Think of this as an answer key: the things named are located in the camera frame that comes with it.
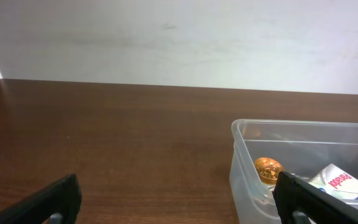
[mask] black object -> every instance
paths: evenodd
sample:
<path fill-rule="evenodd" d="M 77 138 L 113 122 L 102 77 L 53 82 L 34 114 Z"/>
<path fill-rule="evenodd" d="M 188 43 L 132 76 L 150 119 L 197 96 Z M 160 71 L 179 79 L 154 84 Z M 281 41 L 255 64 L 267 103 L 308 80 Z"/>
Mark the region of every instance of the black object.
<path fill-rule="evenodd" d="M 1 211 L 0 224 L 41 224 L 51 215 L 51 222 L 74 224 L 80 205 L 80 187 L 71 174 Z"/>
<path fill-rule="evenodd" d="M 288 172 L 278 174 L 273 197 L 282 224 L 358 224 L 358 209 Z"/>

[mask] plastic storage box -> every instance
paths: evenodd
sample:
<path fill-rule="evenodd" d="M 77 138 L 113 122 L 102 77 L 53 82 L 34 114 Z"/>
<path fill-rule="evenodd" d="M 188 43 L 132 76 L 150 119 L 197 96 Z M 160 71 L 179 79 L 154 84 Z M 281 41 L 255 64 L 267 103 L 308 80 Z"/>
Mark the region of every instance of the plastic storage box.
<path fill-rule="evenodd" d="M 281 223 L 272 192 L 254 166 L 260 157 L 305 179 L 331 163 L 358 179 L 358 124 L 239 119 L 232 133 L 230 185 L 240 223 Z M 343 202 L 358 209 L 358 200 Z"/>

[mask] wooden table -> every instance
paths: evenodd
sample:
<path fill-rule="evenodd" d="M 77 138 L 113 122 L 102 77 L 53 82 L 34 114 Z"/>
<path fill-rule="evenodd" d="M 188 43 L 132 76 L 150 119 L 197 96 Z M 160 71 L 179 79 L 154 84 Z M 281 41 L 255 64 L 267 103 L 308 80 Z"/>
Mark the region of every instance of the wooden table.
<path fill-rule="evenodd" d="M 238 223 L 239 118 L 358 123 L 358 96 L 3 80 L 0 210 L 75 172 L 77 223 Z"/>

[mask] gold foil ball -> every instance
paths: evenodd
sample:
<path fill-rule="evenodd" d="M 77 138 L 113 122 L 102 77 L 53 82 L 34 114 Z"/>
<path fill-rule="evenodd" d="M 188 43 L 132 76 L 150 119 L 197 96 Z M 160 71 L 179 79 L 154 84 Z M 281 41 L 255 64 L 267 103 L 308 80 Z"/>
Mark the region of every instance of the gold foil ball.
<path fill-rule="evenodd" d="M 275 185 L 278 173 L 284 171 L 283 166 L 279 162 L 268 157 L 261 157 L 255 160 L 255 168 L 260 180 L 270 185 Z"/>

